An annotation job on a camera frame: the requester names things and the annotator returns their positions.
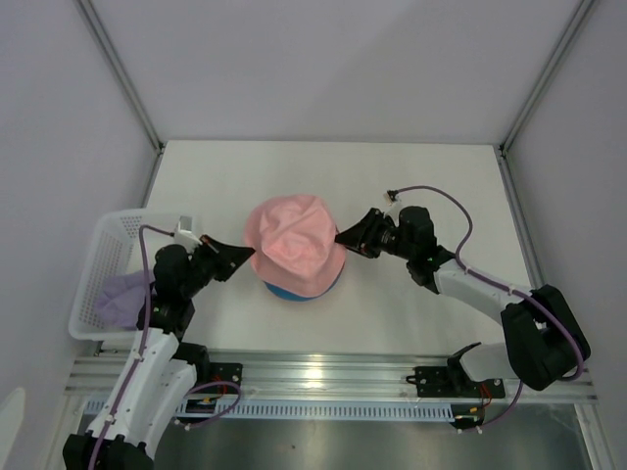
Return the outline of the blue bucket hat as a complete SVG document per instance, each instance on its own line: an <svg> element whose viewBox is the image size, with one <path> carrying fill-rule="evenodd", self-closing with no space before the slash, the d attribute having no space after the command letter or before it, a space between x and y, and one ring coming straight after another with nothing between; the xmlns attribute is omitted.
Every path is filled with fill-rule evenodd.
<svg viewBox="0 0 627 470"><path fill-rule="evenodd" d="M264 284L265 284L265 287L273 295L275 295L276 297L278 297L281 300L288 301L288 302L294 302L294 303L306 303L306 302L309 302L309 301L316 300L316 299L324 296L325 294L327 294L329 291L331 291L336 286L336 284L338 283L338 281L341 278L341 276L342 276L342 272L340 272L336 276L334 281L330 284L330 286L322 294L320 294L318 296L313 296L313 297L300 296L300 295L297 295L297 294L295 294L293 292L290 292L288 290L282 289L282 288L280 288L280 287L278 287L276 285L273 285L273 284L270 284L270 283L267 283L267 282L264 282Z"/></svg>

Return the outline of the pink bucket hat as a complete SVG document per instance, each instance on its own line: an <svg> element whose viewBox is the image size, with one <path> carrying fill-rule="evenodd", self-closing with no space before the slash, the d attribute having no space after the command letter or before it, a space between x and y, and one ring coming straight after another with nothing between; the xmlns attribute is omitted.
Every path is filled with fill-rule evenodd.
<svg viewBox="0 0 627 470"><path fill-rule="evenodd" d="M343 271L346 250L335 243L336 222L318 196L271 198L249 214L244 244L262 280L304 297L322 294Z"/></svg>

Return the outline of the lavender bucket hat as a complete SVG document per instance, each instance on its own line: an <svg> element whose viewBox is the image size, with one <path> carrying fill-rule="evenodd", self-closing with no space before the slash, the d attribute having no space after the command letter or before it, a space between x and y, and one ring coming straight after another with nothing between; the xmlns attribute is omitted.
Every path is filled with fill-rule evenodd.
<svg viewBox="0 0 627 470"><path fill-rule="evenodd" d="M135 330L145 298L143 271L114 276L103 283L94 312L107 327Z"/></svg>

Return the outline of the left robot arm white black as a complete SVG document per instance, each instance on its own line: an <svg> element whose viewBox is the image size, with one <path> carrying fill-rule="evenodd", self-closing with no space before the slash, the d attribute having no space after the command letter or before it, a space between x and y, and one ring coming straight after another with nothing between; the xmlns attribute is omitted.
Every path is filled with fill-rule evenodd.
<svg viewBox="0 0 627 470"><path fill-rule="evenodd" d="M233 394L238 382L212 375L206 347L186 343L194 297L210 282L225 282L254 254L207 235L157 250L142 263L144 301L128 359L107 401L82 434L62 451L69 469L151 469L161 437L183 400L200 392Z"/></svg>

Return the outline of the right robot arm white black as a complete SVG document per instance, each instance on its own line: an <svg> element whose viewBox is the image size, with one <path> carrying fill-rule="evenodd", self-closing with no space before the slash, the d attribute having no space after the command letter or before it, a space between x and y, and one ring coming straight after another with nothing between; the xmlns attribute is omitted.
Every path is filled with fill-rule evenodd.
<svg viewBox="0 0 627 470"><path fill-rule="evenodd" d="M558 288L515 286L461 266L437 241L425 208L404 208L397 219L371 209L335 241L368 259L383 253L403 259L415 284L471 306L502 327L502 342L472 344L450 356L446 380L457 395L467 396L489 379L517 379L542 391L579 377L591 355Z"/></svg>

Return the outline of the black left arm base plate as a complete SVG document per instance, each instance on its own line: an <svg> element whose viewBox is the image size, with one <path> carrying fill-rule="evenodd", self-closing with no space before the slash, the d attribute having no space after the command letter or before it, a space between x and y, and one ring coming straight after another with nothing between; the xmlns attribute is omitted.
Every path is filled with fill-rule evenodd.
<svg viewBox="0 0 627 470"><path fill-rule="evenodd" d="M201 392L223 396L234 390L224 382L241 384L244 366L239 362L211 362L202 372L195 384L202 386Z"/></svg>

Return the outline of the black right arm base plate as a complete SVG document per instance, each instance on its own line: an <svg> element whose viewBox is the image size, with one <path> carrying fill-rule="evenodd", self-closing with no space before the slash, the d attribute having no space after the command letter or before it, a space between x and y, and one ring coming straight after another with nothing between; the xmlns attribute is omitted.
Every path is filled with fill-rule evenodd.
<svg viewBox="0 0 627 470"><path fill-rule="evenodd" d="M477 382L457 366L416 366L405 381L415 386L419 398L431 399L504 399L506 390L501 379Z"/></svg>

